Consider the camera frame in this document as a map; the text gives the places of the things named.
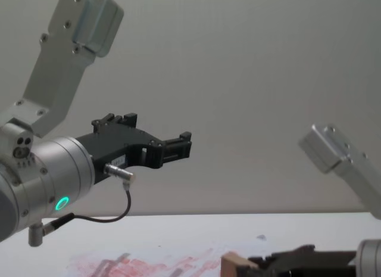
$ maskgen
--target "white table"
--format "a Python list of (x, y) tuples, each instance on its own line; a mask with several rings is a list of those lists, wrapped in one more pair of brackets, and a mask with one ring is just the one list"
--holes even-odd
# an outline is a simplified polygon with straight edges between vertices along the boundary
[(381, 239), (381, 221), (368, 213), (133, 216), (111, 224), (74, 220), (47, 236), (39, 248), (28, 246), (27, 231), (2, 242), (0, 276), (61, 276), (69, 258), (81, 250), (241, 244), (259, 235), (266, 237), (271, 251), (303, 244), (356, 250), (363, 239)]

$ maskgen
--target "white wall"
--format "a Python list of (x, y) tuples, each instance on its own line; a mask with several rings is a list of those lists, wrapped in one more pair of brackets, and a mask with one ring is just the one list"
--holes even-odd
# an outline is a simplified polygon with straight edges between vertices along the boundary
[[(163, 139), (191, 131), (191, 159), (133, 169), (134, 214), (363, 209), (297, 142), (334, 122), (381, 166), (380, 0), (116, 1), (125, 16), (111, 52), (49, 136), (86, 134), (109, 112), (138, 113)], [(23, 93), (56, 3), (0, 0), (2, 109)], [(110, 179), (70, 210), (124, 206)]]

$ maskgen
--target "black cable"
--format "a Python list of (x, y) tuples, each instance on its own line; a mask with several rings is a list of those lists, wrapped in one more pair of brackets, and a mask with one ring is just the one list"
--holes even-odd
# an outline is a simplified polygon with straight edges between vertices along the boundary
[(122, 213), (119, 217), (116, 217), (114, 219), (94, 219), (92, 217), (88, 217), (88, 216), (79, 216), (79, 215), (74, 215), (74, 218), (75, 219), (84, 219), (84, 220), (88, 220), (90, 222), (100, 222), (100, 223), (110, 223), (110, 222), (117, 222), (118, 220), (121, 220), (122, 218), (124, 218), (125, 216), (127, 216), (127, 214), (129, 213), (130, 211), (130, 208), (131, 208), (131, 194), (130, 194), (130, 191), (126, 191), (126, 194), (127, 194), (127, 209), (124, 211), (124, 213)]

